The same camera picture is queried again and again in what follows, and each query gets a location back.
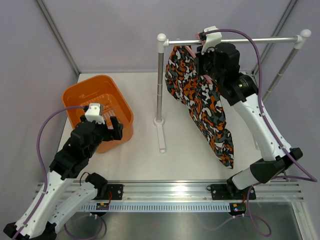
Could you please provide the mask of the camouflage patterned shorts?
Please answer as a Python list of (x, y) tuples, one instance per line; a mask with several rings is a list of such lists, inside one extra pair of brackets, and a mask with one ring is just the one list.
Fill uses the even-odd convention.
[(190, 118), (206, 139), (218, 160), (234, 168), (234, 143), (216, 84), (199, 76), (193, 55), (186, 46), (174, 46), (168, 58), (164, 80), (168, 92), (186, 106)]

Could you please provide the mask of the pink clothes hanger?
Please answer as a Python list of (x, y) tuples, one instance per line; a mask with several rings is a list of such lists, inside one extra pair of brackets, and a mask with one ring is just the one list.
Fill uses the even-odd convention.
[[(195, 34), (195, 37), (199, 40), (200, 39), (200, 33), (197, 32)], [(194, 53), (194, 51), (192, 50), (192, 48), (190, 46), (187, 46), (185, 45), (184, 46), (185, 49), (189, 52), (189, 54), (192, 56), (192, 58), (195, 60), (196, 59), (196, 54)], [(213, 82), (212, 82), (212, 79), (210, 76), (208, 76), (207, 74), (204, 75), (204, 78), (206, 79), (206, 82), (209, 84), (209, 85), (212, 85)]]

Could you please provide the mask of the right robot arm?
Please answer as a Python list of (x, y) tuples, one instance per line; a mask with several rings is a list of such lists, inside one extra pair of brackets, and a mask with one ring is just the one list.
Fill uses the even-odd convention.
[(195, 54), (196, 70), (208, 75), (244, 120), (259, 147), (262, 158), (245, 170), (231, 176), (218, 189), (230, 199), (241, 199), (250, 186), (265, 184), (298, 161), (303, 152), (293, 148), (275, 127), (269, 114), (259, 105), (259, 90), (253, 79), (240, 72), (240, 53), (231, 43), (219, 43), (202, 53)]

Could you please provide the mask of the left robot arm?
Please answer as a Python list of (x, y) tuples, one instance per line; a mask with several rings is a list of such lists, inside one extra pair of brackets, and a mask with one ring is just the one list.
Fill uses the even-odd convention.
[(89, 174), (84, 184), (58, 205), (66, 189), (88, 165), (102, 142), (122, 139), (123, 124), (111, 116), (112, 128), (88, 121), (84, 116), (58, 151), (32, 204), (16, 222), (8, 223), (3, 232), (13, 240), (54, 240), (62, 226), (90, 200), (103, 199), (108, 192), (108, 181), (97, 173)]

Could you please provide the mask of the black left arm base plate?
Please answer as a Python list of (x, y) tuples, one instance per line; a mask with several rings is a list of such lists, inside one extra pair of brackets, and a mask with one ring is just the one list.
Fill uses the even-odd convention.
[(107, 185), (104, 185), (98, 189), (97, 196), (94, 198), (94, 200), (108, 201), (109, 198), (115, 201), (122, 200), (123, 190), (124, 190), (123, 184), (108, 183)]

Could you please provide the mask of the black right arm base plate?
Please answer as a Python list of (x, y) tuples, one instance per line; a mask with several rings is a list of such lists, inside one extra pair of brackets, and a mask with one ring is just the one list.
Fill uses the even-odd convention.
[(213, 183), (206, 186), (211, 193), (212, 200), (243, 200), (248, 196), (249, 187), (239, 190), (226, 183)]

